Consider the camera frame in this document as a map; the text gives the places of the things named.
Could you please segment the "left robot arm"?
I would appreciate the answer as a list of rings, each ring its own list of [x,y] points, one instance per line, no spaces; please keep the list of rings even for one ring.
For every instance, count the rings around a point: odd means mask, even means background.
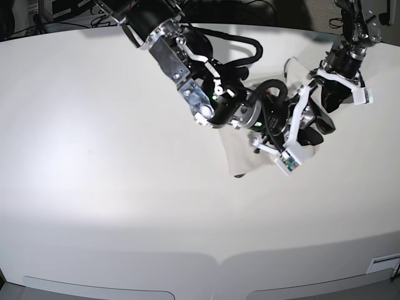
[[[368,48],[381,40],[377,16],[363,8],[361,1],[336,1],[341,10],[344,39],[332,45],[318,68],[309,72],[310,82],[301,87],[291,110],[285,146],[319,144],[336,127],[329,113],[348,98],[355,105],[373,103],[360,68]]]

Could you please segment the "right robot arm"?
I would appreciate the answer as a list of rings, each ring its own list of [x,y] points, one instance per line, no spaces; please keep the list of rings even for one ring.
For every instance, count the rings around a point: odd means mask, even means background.
[[[256,149],[277,153],[285,151],[289,141],[316,146],[334,132],[332,119],[310,92],[290,96],[278,79],[244,85],[249,65],[263,55],[258,41],[194,27],[176,1],[98,1],[97,6],[136,48],[150,52],[199,124],[248,129],[256,135]],[[250,44],[256,52],[223,64],[214,58],[210,37]]]

